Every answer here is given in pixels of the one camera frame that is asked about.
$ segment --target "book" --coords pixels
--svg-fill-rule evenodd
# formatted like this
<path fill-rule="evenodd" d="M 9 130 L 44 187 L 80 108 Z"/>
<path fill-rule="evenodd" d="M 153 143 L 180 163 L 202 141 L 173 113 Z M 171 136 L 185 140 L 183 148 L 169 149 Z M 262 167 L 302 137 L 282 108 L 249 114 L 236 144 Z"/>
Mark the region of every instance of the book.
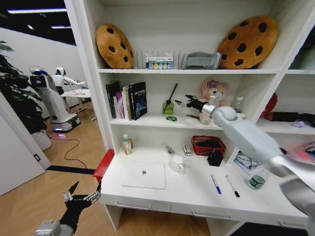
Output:
<path fill-rule="evenodd" d="M 119 91 L 119 81 L 113 81 L 105 85 L 107 90 L 107 97 L 108 97 L 108 103 L 110 107 L 110 112 L 112 114 L 112 118 L 115 119 L 116 111 L 114 106 L 114 95 L 116 95 L 116 92 Z"/>
<path fill-rule="evenodd" d="M 116 97 L 116 95 L 113 96 L 113 99 L 114 99 L 115 115 L 116 115 L 116 118 L 119 118 L 119 111 L 118 111 L 118 105 L 117 105 L 117 97 Z"/>
<path fill-rule="evenodd" d="M 125 113 L 124 113 L 122 91 L 116 92 L 116 99 L 117 99 L 117 110 L 118 110 L 118 116 L 117 117 L 124 119 Z"/>
<path fill-rule="evenodd" d="M 133 112 L 133 119 L 137 120 L 147 113 L 147 92 L 146 83 L 130 84 L 131 107 Z"/>
<path fill-rule="evenodd" d="M 131 109 L 131 97 L 130 97 L 130 86 L 126 86 L 126 104 L 128 110 L 128 119 L 132 120 L 132 109 Z"/>
<path fill-rule="evenodd" d="M 126 86 L 123 87 L 122 97 L 123 97 L 123 106 L 124 106 L 125 119 L 129 119 L 128 118 L 128 109 L 127 109 Z"/>

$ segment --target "white laptop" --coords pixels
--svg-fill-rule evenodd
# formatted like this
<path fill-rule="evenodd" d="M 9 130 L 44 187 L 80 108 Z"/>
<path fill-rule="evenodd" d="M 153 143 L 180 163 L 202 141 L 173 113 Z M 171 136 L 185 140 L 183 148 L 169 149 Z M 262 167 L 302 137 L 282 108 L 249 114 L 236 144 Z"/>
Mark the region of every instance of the white laptop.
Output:
<path fill-rule="evenodd" d="M 130 161 L 121 186 L 165 189 L 164 164 Z"/>

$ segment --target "red basket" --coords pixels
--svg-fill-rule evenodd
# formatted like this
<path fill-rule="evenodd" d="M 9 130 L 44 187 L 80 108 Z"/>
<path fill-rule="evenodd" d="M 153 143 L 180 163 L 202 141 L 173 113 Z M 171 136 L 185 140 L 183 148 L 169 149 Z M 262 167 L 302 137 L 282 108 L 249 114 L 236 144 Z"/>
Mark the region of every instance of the red basket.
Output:
<path fill-rule="evenodd" d="M 199 142 L 204 142 L 204 141 L 209 141 L 209 140 L 216 141 L 221 147 L 200 147 L 200 146 L 198 146 Z M 212 149 L 218 150 L 220 152 L 224 152 L 224 150 L 226 149 L 226 146 L 221 141 L 221 139 L 219 139 L 217 137 L 213 137 L 213 136 L 205 136 L 205 135 L 193 136 L 191 139 L 191 143 L 192 143 L 192 147 L 193 147 L 193 150 L 195 151 L 196 155 L 201 155 L 201 156 L 209 156 L 210 150 L 212 150 Z"/>

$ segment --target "door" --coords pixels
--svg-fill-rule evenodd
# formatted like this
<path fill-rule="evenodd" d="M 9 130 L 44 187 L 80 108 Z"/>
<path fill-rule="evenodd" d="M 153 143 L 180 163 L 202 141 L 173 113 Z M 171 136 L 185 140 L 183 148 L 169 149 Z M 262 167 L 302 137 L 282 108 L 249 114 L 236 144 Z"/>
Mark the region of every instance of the door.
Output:
<path fill-rule="evenodd" d="M 0 196 L 45 172 L 0 116 Z"/>

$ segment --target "black floor strip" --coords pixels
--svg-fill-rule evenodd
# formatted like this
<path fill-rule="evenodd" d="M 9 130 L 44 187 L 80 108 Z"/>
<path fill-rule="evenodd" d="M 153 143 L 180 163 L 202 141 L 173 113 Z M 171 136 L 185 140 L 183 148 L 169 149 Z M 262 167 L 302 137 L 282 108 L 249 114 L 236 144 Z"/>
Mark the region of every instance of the black floor strip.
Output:
<path fill-rule="evenodd" d="M 47 170 L 87 174 L 87 175 L 93 175 L 93 173 L 95 172 L 95 169 L 85 169 L 85 168 L 68 167 L 68 166 L 53 166 L 53 165 L 48 167 Z"/>

